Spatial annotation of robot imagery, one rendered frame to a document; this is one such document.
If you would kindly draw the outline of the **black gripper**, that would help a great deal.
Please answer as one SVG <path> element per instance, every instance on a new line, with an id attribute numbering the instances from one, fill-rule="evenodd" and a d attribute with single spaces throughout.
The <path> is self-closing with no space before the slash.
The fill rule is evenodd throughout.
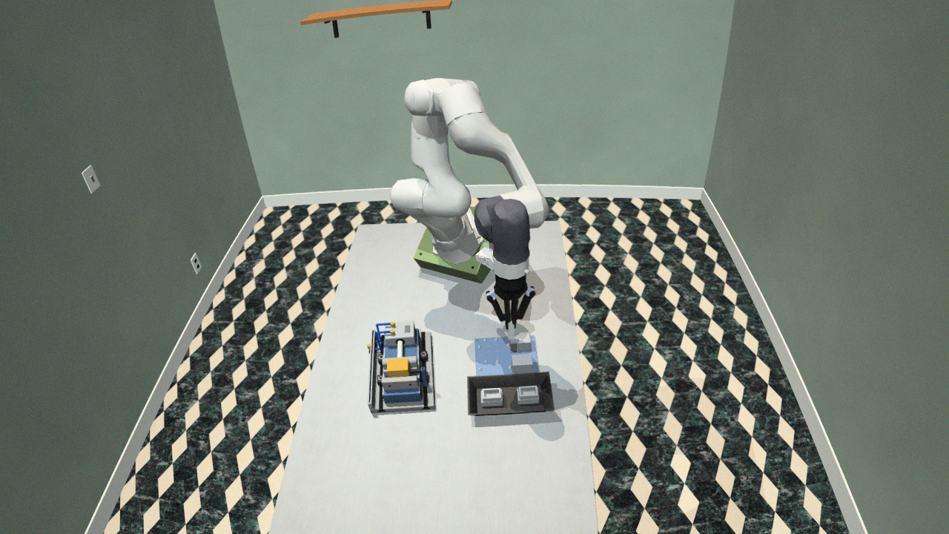
<path id="1" fill-rule="evenodd" d="M 498 319 L 501 322 L 506 321 L 507 335 L 509 339 L 513 339 L 515 336 L 516 323 L 518 323 L 518 319 L 524 318 L 526 308 L 528 308 L 529 302 L 531 302 L 531 299 L 535 296 L 535 287 L 528 287 L 525 284 L 526 275 L 524 277 L 515 278 L 514 280 L 507 280 L 507 278 L 502 278 L 495 275 L 494 290 L 487 291 L 486 293 L 487 300 L 491 302 L 492 306 L 494 306 Z M 518 309 L 518 300 L 520 298 L 519 294 L 520 297 L 524 294 L 524 297 L 520 302 Z M 501 300 L 504 300 L 505 314 L 503 314 L 498 301 L 496 300 L 496 295 L 499 295 Z M 509 306 L 511 305 L 511 302 L 509 302 L 510 300 L 512 301 L 512 306 Z"/>

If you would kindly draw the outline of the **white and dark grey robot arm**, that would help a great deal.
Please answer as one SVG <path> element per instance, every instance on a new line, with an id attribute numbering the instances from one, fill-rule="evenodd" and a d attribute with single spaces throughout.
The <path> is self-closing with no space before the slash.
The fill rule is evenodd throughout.
<path id="1" fill-rule="evenodd" d="M 390 193 L 394 209 L 429 229 L 433 254 L 447 263 L 470 260 L 485 239 L 490 244 L 475 255 L 478 263 L 507 280 L 531 273 L 531 228 L 545 222 L 548 202 L 511 137 L 492 124 L 477 84 L 442 78 L 410 82 L 404 100 L 413 114 L 412 162 L 428 179 L 398 180 Z M 518 191 L 486 197 L 472 215 L 470 190 L 450 165 L 448 129 L 460 150 L 502 162 Z"/>

